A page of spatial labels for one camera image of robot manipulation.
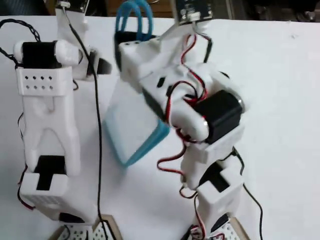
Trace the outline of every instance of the white plastic part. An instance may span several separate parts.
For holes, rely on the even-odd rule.
[[[57,36],[58,39],[66,40],[74,46],[77,46],[78,49],[82,51],[82,47],[79,41],[76,39],[75,35],[72,33],[68,20],[64,15],[62,9],[56,8],[55,9],[56,19],[57,19],[57,26],[58,32]],[[89,29],[88,22],[85,19],[85,14],[82,12],[74,12],[68,11],[66,9],[66,14],[72,23],[73,28],[78,33],[80,39],[82,40],[84,46],[86,46],[86,50],[90,53],[90,48],[86,45],[86,33]],[[75,80],[86,80],[87,79],[87,70],[88,70],[88,59],[86,58],[85,54],[82,52],[83,58],[82,61],[72,68],[72,76]]]
[[[28,69],[17,68],[19,94],[22,96],[64,96],[72,87],[71,68]]]
[[[198,187],[198,213],[205,225],[206,235],[209,236],[211,228],[224,214],[234,215],[240,203],[240,193],[244,180],[233,169],[226,168],[220,172],[221,176],[229,184],[224,191],[219,192],[215,186],[207,181]]]
[[[18,63],[22,63],[22,60],[24,58],[22,53],[23,44],[24,44],[24,41],[19,41],[13,46],[13,55],[15,59],[18,61]]]
[[[66,174],[78,175],[80,139],[75,120],[72,68],[17,68],[16,75],[23,102],[24,155],[29,169],[33,172],[38,164],[38,147],[44,132],[52,130],[64,149]],[[52,97],[53,109],[46,105],[44,97]]]
[[[26,173],[23,177],[20,193],[32,202],[36,209],[48,218],[58,221],[60,213],[81,218],[83,225],[92,225],[97,218],[97,207],[81,191],[81,186],[71,188],[70,177],[54,174],[49,190],[37,190],[39,173]]]
[[[63,66],[76,66],[83,58],[79,48],[66,40],[59,40],[55,43],[54,53],[56,60]]]
[[[190,144],[181,162],[181,170],[186,176],[187,187],[195,190],[208,167],[231,153],[232,147],[241,139],[243,132],[244,126],[240,124],[211,145],[207,143]]]
[[[237,87],[234,86],[231,80],[217,71],[210,63],[187,62],[186,65],[203,79],[209,94],[215,94],[220,90],[237,93]],[[158,82],[163,78],[163,84],[159,85]],[[167,91],[178,81],[190,83],[195,87],[198,96],[202,94],[203,87],[200,82],[189,74],[189,70],[186,67],[180,64],[155,71],[141,79],[139,83],[159,104],[162,112],[165,113],[168,102]],[[208,124],[203,116],[183,100],[185,95],[194,94],[194,89],[185,83],[176,87],[171,96],[169,121],[172,126],[181,128],[183,133],[190,135],[193,140],[203,141],[209,135]]]

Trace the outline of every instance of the red wire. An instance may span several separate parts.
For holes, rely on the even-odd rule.
[[[21,196],[20,196],[21,183],[22,183],[22,180],[24,179],[24,176],[25,176],[25,173],[26,173],[27,169],[28,169],[28,166],[27,166],[27,164],[25,164],[24,170],[22,171],[20,180],[18,182],[19,188],[18,188],[18,192],[17,192],[17,197],[18,197],[18,200],[20,201],[20,203],[22,203],[23,206],[25,206],[27,209],[33,211],[36,207],[35,206],[31,206],[28,203],[26,203],[25,201],[23,201]]]
[[[188,81],[177,81],[174,85],[172,85],[169,93],[168,93],[168,100],[166,102],[166,106],[165,106],[165,121],[169,124],[170,121],[170,110],[171,110],[171,96],[172,93],[174,92],[174,90],[176,89],[176,87],[180,84],[187,84],[190,87],[194,87],[190,82]]]
[[[177,159],[181,158],[185,154],[186,150],[187,150],[187,146],[183,142],[183,148],[182,148],[181,152],[179,152],[177,155],[174,155],[174,156],[171,156],[171,157],[161,158],[156,163],[156,167],[159,170],[163,171],[163,172],[180,174],[183,177],[183,182],[185,182],[186,176],[185,176],[185,173],[183,171],[177,170],[177,169],[172,169],[172,168],[162,167],[162,166],[160,166],[160,164],[164,163],[164,162],[170,162],[170,161],[177,160]]]
[[[225,237],[226,237],[226,236],[225,236],[224,233],[219,233],[219,234],[217,234],[217,235],[214,236],[215,239],[219,239],[219,237],[222,237],[222,239],[220,239],[220,240],[225,240]]]
[[[186,41],[185,41],[186,44],[188,43],[190,37],[191,37],[191,35],[187,36]],[[204,100],[208,96],[208,91],[206,89],[206,84],[205,84],[204,80],[198,74],[196,74],[192,69],[190,69],[188,66],[185,65],[185,56],[196,45],[196,42],[197,42],[197,35],[194,35],[194,39],[193,39],[192,44],[183,52],[183,54],[181,55],[180,62],[201,83],[201,85],[203,87],[203,95],[201,96],[200,100]]]
[[[196,219],[200,225],[200,228],[201,228],[201,232],[202,232],[202,237],[201,237],[201,240],[204,240],[206,239],[206,227],[198,213],[198,210],[197,210],[197,198],[198,198],[198,195],[196,195],[194,197],[194,201],[193,201],[193,204],[194,204],[194,210],[195,210],[195,216],[196,216]]]

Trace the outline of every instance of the circuit board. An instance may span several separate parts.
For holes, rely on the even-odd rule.
[[[174,7],[175,18],[179,25],[213,18],[210,0],[175,0]]]

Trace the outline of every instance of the perforated base plate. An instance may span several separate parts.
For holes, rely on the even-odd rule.
[[[216,231],[212,232],[210,235],[210,240],[221,240],[222,238],[215,238],[214,236],[223,233],[225,240],[250,240],[246,231],[240,224],[240,222],[235,218],[231,217],[228,222],[218,228]]]
[[[103,215],[102,218],[107,240],[123,240],[114,218],[111,215]],[[49,240],[106,240],[101,222],[97,221],[94,226],[68,225],[67,227],[70,235],[68,229],[62,227],[59,233],[54,234]]]
[[[228,221],[210,235],[210,240],[221,240],[222,237],[215,237],[218,234],[224,234],[225,240],[241,240],[231,223]]]

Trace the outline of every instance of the blue handle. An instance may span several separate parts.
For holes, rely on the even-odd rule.
[[[142,38],[142,15],[140,11],[140,7],[145,10],[146,17],[148,19],[148,33]],[[152,32],[153,32],[153,12],[150,7],[150,5],[145,0],[128,0],[121,4],[121,6],[118,8],[117,14],[116,14],[116,21],[115,21],[115,30],[119,31],[119,24],[120,24],[120,18],[122,18],[122,25],[121,25],[121,31],[125,31],[128,18],[134,10],[135,15],[137,17],[137,40],[140,41],[147,41],[151,38]]]

